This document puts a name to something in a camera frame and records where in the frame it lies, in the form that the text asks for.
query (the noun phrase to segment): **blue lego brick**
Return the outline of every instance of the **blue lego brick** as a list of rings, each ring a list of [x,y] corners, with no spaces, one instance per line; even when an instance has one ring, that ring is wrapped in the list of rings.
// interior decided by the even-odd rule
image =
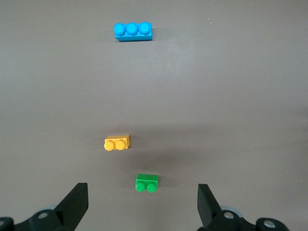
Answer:
[[[117,23],[114,27],[115,37],[120,42],[152,40],[152,24],[143,23]]]

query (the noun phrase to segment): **screw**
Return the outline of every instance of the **screw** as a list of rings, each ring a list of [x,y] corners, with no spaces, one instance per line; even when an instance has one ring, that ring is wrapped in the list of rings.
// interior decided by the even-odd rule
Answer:
[[[272,222],[272,221],[270,221],[270,220],[265,220],[265,221],[263,222],[263,224],[264,224],[266,227],[272,228],[272,229],[276,227],[276,225],[274,224],[274,222]]]
[[[48,213],[41,213],[39,216],[38,216],[38,219],[43,219],[45,217],[48,216]]]
[[[233,219],[234,218],[234,215],[231,212],[225,212],[224,216],[225,216],[225,218],[228,218],[228,219]]]

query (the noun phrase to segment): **green lego brick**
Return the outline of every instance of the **green lego brick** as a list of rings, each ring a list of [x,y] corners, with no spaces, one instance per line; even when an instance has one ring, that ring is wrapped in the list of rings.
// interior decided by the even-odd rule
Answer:
[[[158,188],[158,175],[138,174],[136,178],[136,190],[143,192],[145,189],[149,193],[154,193]]]

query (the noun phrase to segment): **yellow lego brick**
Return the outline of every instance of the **yellow lego brick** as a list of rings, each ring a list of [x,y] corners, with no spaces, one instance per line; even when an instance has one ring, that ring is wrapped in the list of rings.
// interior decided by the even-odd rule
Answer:
[[[105,139],[104,148],[107,151],[123,150],[129,147],[129,135],[124,136],[108,136]]]

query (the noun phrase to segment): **toy block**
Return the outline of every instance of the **toy block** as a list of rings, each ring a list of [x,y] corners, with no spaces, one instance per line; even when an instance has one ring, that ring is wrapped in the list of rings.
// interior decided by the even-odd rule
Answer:
[[[143,192],[145,189],[149,193],[154,193],[158,188],[158,175],[138,174],[136,178],[136,190]]]
[[[130,145],[129,135],[124,136],[108,136],[105,139],[104,148],[107,151],[127,149]]]
[[[152,24],[143,22],[122,24],[114,27],[115,37],[120,42],[152,40]]]

